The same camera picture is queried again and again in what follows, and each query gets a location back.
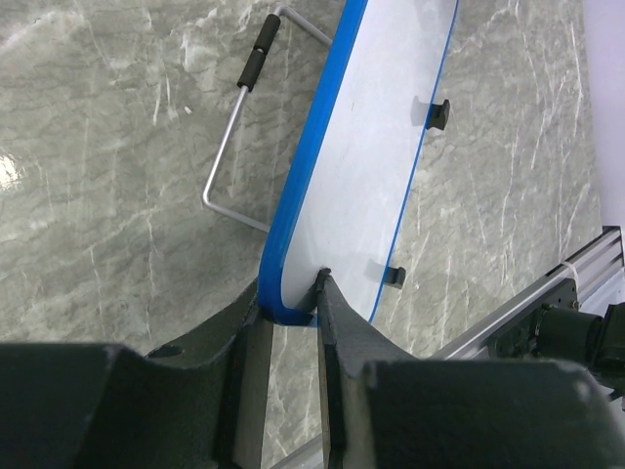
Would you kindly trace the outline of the blue framed whiteboard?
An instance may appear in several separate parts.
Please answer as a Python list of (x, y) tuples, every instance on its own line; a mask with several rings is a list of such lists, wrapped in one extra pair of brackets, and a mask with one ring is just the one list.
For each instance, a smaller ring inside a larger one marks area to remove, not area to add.
[(260, 263), (258, 301), (273, 322), (311, 323), (322, 269), (374, 317), (457, 11), (346, 3)]

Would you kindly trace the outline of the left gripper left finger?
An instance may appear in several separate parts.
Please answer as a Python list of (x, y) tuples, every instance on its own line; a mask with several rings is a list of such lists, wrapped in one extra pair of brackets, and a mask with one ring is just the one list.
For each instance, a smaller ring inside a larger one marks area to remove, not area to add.
[(112, 343), (5, 343), (1, 464), (257, 468), (271, 343), (255, 285), (147, 355)]

